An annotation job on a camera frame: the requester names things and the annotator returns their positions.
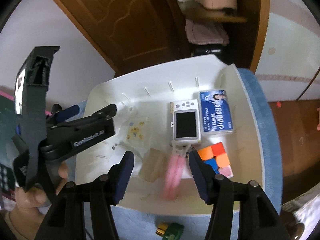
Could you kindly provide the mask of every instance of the pink cube sticker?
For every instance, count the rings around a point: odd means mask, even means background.
[[[231,166],[228,165],[226,167],[223,167],[223,168],[219,168],[218,171],[226,176],[228,179],[232,178],[233,177],[233,173],[232,173],[232,169],[231,169]]]

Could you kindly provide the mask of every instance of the gold object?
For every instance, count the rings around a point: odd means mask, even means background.
[[[158,236],[163,236],[164,233],[165,233],[165,231],[167,230],[167,228],[168,228],[168,225],[161,223],[161,224],[158,225],[158,227],[157,227],[156,234],[157,234]]]

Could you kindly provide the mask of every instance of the wooden floor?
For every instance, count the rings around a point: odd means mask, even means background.
[[[286,203],[320,182],[320,100],[269,103],[279,134]]]

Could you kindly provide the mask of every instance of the wooden door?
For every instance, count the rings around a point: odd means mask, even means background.
[[[181,38],[166,0],[59,3],[107,55],[118,75],[181,57]]]

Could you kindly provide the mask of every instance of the white camera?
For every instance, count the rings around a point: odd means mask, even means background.
[[[173,102],[173,140],[177,145],[201,142],[198,100]]]

